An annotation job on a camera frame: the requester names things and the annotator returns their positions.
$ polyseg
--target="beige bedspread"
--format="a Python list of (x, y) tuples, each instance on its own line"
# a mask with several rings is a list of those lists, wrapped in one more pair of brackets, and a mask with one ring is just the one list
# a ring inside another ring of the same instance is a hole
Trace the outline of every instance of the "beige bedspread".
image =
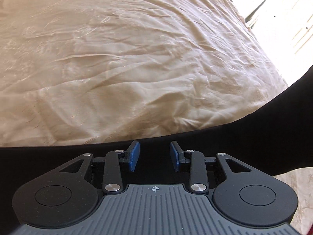
[(0, 0), (0, 145), (202, 129), (287, 85), (229, 0)]

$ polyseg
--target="curtain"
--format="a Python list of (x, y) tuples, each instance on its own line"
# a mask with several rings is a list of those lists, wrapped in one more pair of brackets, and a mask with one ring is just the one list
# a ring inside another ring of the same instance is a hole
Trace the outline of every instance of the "curtain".
[(264, 5), (264, 3), (267, 0), (264, 0), (263, 2), (260, 3), (259, 6), (257, 6), (246, 18), (245, 18), (245, 22), (251, 27), (253, 28), (254, 24), (256, 23), (256, 21), (258, 20), (258, 12), (259, 9)]

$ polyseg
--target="ribbed rubber mat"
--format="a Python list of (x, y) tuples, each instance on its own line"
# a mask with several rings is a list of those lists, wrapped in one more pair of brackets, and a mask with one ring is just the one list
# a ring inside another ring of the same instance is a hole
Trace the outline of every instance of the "ribbed rubber mat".
[(62, 229), (22, 225), (14, 235), (296, 235), (288, 224), (268, 229), (239, 226), (222, 217), (205, 195), (182, 185), (129, 185), (104, 197), (84, 221)]

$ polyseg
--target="red object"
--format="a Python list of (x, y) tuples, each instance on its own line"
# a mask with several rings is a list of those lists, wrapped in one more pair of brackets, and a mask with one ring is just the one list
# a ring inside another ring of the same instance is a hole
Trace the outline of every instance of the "red object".
[(313, 235), (313, 224), (312, 224), (311, 229), (309, 230), (307, 235)]

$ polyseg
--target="crosshair symbol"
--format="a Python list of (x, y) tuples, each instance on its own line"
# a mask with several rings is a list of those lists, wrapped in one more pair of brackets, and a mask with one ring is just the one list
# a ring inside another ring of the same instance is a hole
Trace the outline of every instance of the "crosshair symbol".
[(160, 188), (158, 188), (157, 186), (153, 187), (153, 188), (150, 188), (150, 190), (154, 191), (154, 192), (157, 192), (158, 190), (160, 190)]

